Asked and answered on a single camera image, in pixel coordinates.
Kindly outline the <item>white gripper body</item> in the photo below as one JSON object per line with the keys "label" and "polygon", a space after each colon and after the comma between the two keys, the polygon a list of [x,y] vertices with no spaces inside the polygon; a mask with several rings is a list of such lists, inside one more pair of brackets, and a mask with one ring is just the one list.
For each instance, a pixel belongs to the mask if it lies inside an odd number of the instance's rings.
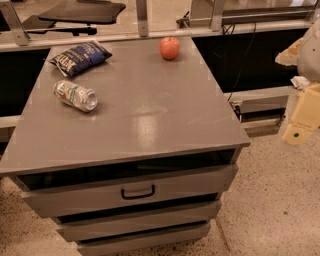
{"label": "white gripper body", "polygon": [[313,23],[302,38],[297,70],[309,81],[320,81],[320,19]]}

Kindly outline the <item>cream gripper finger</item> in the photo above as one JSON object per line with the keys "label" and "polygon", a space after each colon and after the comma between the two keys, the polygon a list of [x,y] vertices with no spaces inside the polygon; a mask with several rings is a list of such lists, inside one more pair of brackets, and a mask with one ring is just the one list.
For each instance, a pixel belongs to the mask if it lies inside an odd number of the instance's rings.
{"label": "cream gripper finger", "polygon": [[320,84],[299,93],[298,102],[289,118],[282,140],[293,146],[304,143],[320,127]]}
{"label": "cream gripper finger", "polygon": [[296,40],[287,49],[283,50],[276,56],[275,62],[283,66],[297,66],[299,63],[299,55],[302,43],[303,38]]}

